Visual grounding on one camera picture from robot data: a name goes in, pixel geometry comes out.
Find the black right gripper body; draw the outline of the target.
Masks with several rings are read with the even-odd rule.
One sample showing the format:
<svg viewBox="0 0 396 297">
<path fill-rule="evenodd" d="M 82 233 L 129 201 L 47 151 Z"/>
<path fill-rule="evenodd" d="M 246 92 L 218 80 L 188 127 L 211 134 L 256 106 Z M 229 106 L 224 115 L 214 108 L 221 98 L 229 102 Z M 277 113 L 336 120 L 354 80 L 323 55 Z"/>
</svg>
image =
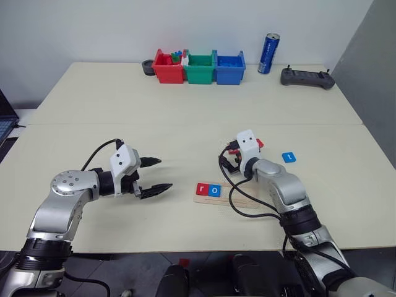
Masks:
<svg viewBox="0 0 396 297">
<path fill-rule="evenodd" d="M 241 152 L 232 152 L 230 154 L 231 157 L 234 157 L 234 161 L 236 163 L 236 165 L 232 165 L 231 166 L 231 171 L 230 173 L 236 173 L 236 172 L 240 172 L 243 173 L 243 171 L 241 170 L 241 162 L 242 162 L 242 155 Z"/>
</svg>

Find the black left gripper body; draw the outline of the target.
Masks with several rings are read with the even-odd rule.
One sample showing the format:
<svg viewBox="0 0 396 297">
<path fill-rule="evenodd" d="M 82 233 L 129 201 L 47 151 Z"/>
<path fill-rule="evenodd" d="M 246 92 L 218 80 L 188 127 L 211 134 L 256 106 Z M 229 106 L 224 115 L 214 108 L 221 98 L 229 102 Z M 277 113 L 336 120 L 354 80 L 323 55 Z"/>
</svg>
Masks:
<svg viewBox="0 0 396 297">
<path fill-rule="evenodd" d="M 131 161 L 129 166 L 123 171 L 123 177 L 121 178 L 122 194 L 134 194 L 137 198 L 142 198 L 142 188 L 137 183 L 140 178 L 137 170 L 140 166 L 141 160 L 137 157 L 136 160 Z"/>
</svg>

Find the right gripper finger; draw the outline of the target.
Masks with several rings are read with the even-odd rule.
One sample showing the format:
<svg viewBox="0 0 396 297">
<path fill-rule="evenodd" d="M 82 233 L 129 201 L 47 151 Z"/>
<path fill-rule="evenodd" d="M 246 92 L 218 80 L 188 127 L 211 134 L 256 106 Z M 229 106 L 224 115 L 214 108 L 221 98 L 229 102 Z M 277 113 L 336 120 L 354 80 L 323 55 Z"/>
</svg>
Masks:
<svg viewBox="0 0 396 297">
<path fill-rule="evenodd" d="M 220 166 L 224 167 L 229 173 L 235 173 L 238 171 L 238 167 L 233 166 L 231 162 L 223 155 L 219 156 L 218 161 L 220 162 Z"/>
</svg>

